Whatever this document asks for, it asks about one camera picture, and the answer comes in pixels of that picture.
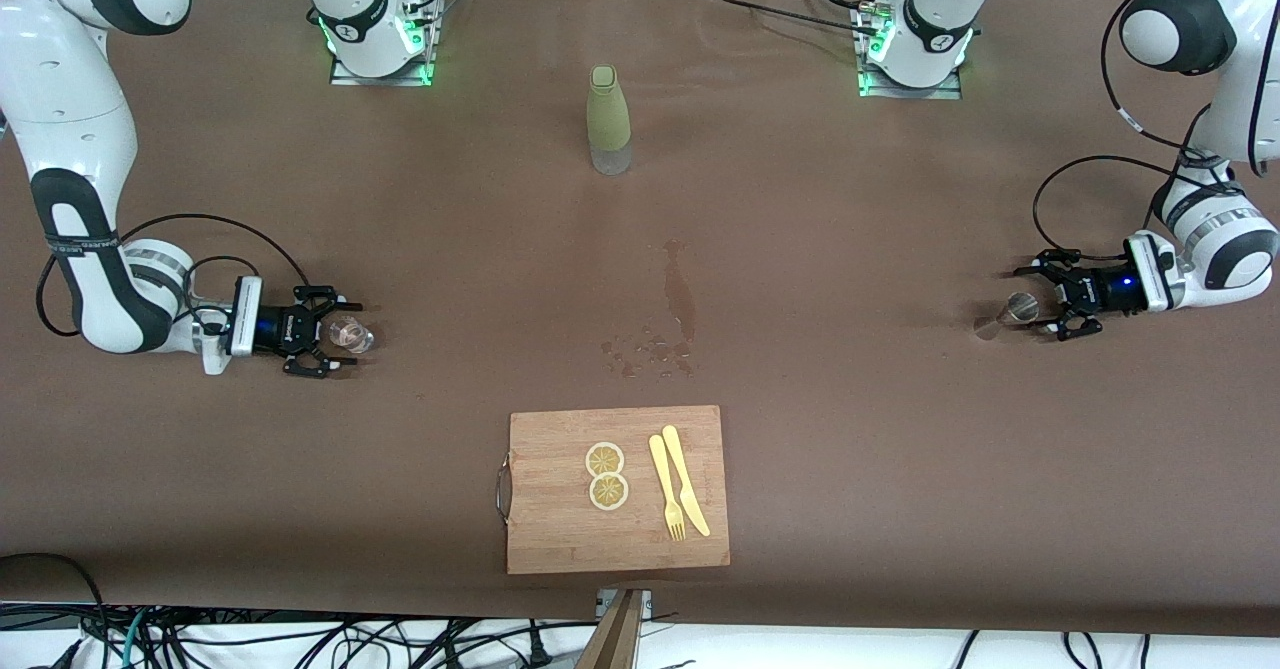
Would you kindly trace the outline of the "small clear glass cup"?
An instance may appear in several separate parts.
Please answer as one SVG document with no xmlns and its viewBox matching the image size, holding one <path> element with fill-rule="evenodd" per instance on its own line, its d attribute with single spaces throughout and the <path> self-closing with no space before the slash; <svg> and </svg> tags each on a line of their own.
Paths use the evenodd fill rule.
<svg viewBox="0 0 1280 669">
<path fill-rule="evenodd" d="M 333 319 L 328 324 L 326 333 L 332 345 L 353 356 L 369 353 L 376 342 L 375 333 L 353 315 Z"/>
</svg>

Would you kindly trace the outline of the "steel double cone jigger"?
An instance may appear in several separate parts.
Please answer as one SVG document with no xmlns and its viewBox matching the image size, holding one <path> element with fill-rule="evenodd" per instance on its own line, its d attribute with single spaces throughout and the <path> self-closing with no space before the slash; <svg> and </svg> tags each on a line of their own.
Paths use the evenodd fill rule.
<svg viewBox="0 0 1280 669">
<path fill-rule="evenodd" d="M 995 315 L 975 319 L 973 333 L 982 342 L 992 342 L 1006 330 L 1021 330 L 1038 321 L 1041 304 L 1028 292 L 1014 292 Z"/>
</svg>

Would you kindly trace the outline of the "brown table cover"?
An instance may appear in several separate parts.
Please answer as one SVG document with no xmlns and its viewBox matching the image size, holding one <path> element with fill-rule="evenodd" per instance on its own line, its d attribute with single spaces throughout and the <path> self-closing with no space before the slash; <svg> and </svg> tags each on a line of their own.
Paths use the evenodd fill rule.
<svg viewBox="0 0 1280 669">
<path fill-rule="evenodd" d="M 36 319 L 0 145 L 0 554 L 128 604 L 586 617 L 506 573 L 515 411 L 718 405 L 731 563 L 684 622 L 1280 634 L 1280 287 L 1057 344 L 972 324 L 1068 160 L 1166 166 L 1100 82 L 1120 0 L 988 0 L 959 101 L 719 0 L 460 0 L 431 87 L 335 87 L 305 0 L 116 35 L 120 223 L 207 212 L 367 304 L 351 374 L 110 356 Z M 630 168 L 593 168 L 614 67 Z"/>
</svg>

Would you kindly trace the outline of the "wooden cutting board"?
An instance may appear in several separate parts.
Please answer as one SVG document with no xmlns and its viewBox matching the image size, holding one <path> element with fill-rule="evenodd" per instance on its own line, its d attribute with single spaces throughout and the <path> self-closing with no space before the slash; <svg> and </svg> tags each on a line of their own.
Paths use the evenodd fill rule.
<svg viewBox="0 0 1280 669">
<path fill-rule="evenodd" d="M 694 491 L 710 527 L 701 536 L 684 510 L 685 540 L 666 527 L 664 499 L 648 440 L 675 426 Z M 616 510 L 591 505 L 584 455 L 596 443 L 621 446 L 630 486 Z M 645 405 L 596 411 L 521 411 L 509 418 L 506 505 L 512 576 L 659 572 L 726 567 L 731 560 L 724 449 L 718 405 Z M 678 500 L 680 477 L 669 469 Z"/>
</svg>

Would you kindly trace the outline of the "green sleeved glass bottle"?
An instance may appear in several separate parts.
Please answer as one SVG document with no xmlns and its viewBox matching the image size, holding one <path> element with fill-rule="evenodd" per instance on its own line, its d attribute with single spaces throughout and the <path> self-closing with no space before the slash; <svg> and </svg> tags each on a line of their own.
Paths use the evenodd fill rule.
<svg viewBox="0 0 1280 669">
<path fill-rule="evenodd" d="M 628 105 L 614 67 L 593 67 L 586 105 L 588 145 L 593 168 L 617 177 L 632 160 Z"/>
</svg>

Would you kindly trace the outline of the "yellow plastic fork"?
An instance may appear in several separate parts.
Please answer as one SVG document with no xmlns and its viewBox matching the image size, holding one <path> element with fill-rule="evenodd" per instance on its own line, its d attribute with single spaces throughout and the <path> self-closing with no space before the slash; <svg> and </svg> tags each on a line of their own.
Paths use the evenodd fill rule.
<svg viewBox="0 0 1280 669">
<path fill-rule="evenodd" d="M 676 541 L 685 540 L 684 510 L 678 505 L 672 485 L 668 452 L 666 441 L 659 435 L 652 435 L 648 440 L 652 460 L 654 460 L 655 473 L 664 499 L 664 521 L 669 537 Z"/>
</svg>

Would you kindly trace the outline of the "yellow plastic knife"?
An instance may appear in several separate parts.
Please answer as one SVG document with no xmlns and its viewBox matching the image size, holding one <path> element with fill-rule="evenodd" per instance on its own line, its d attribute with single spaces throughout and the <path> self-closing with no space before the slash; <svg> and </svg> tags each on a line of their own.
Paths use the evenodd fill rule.
<svg viewBox="0 0 1280 669">
<path fill-rule="evenodd" d="M 703 514 L 696 492 L 694 491 L 678 431 L 675 426 L 666 426 L 662 431 L 662 436 L 666 443 L 669 459 L 673 460 L 680 477 L 681 489 L 678 492 L 678 500 L 681 501 L 681 507 L 698 532 L 701 533 L 701 536 L 709 536 L 710 527 Z"/>
</svg>

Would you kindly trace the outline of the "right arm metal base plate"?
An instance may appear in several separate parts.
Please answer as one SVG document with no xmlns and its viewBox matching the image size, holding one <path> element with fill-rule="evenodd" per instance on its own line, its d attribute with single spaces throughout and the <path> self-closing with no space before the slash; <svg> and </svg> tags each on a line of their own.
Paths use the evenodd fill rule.
<svg viewBox="0 0 1280 669">
<path fill-rule="evenodd" d="M 326 31 L 330 84 L 430 86 L 445 0 L 404 5 L 370 29 L 362 43 L 343 43 Z"/>
</svg>

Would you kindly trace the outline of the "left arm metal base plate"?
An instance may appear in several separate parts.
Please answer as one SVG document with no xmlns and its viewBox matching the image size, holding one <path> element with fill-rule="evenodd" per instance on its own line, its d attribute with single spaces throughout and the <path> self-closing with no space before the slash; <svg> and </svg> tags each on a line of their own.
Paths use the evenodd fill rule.
<svg viewBox="0 0 1280 669">
<path fill-rule="evenodd" d="M 883 3 L 861 3 L 850 19 L 864 98 L 960 98 L 959 67 L 970 26 L 938 28 Z"/>
</svg>

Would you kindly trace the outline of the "small metal bracket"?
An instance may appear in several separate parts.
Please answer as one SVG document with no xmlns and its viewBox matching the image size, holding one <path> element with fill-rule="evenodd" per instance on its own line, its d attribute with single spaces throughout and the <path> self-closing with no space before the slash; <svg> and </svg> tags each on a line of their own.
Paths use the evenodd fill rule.
<svg viewBox="0 0 1280 669">
<path fill-rule="evenodd" d="M 618 600 L 625 599 L 625 595 L 627 592 L 630 592 L 635 599 L 640 599 L 641 622 L 650 622 L 653 619 L 652 592 L 648 590 L 621 590 L 621 588 L 602 588 L 596 592 L 596 601 L 595 601 L 596 622 L 603 620 L 605 614 L 611 610 L 612 605 L 616 604 Z"/>
</svg>

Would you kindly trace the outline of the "wooden post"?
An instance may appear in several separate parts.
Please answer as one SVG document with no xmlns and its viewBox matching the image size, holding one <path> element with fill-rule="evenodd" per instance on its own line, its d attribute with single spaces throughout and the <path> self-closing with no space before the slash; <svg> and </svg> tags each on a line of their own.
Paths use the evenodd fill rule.
<svg viewBox="0 0 1280 669">
<path fill-rule="evenodd" d="M 649 602 L 646 590 L 617 590 L 573 669 L 634 669 Z"/>
</svg>

